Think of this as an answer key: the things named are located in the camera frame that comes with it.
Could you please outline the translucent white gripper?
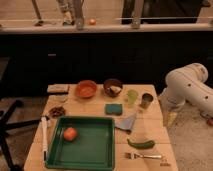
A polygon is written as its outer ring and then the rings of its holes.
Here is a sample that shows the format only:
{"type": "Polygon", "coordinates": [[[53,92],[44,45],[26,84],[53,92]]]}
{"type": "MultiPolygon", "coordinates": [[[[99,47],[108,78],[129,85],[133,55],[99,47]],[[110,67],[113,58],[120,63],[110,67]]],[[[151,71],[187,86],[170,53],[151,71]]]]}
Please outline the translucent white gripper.
{"type": "Polygon", "coordinates": [[[170,114],[173,111],[178,111],[183,106],[183,98],[180,95],[172,92],[170,89],[164,89],[158,97],[162,115],[163,125],[169,124],[170,114]]]}

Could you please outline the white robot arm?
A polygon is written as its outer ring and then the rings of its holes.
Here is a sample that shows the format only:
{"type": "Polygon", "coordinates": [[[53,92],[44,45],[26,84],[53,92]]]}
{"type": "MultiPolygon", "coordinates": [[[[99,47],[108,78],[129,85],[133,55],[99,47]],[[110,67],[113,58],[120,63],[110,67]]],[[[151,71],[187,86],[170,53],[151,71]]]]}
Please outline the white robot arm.
{"type": "Polygon", "coordinates": [[[204,114],[213,117],[213,88],[205,84],[208,70],[200,63],[192,63],[170,71],[165,77],[166,87],[159,96],[163,125],[171,123],[171,114],[189,101],[204,114]]]}

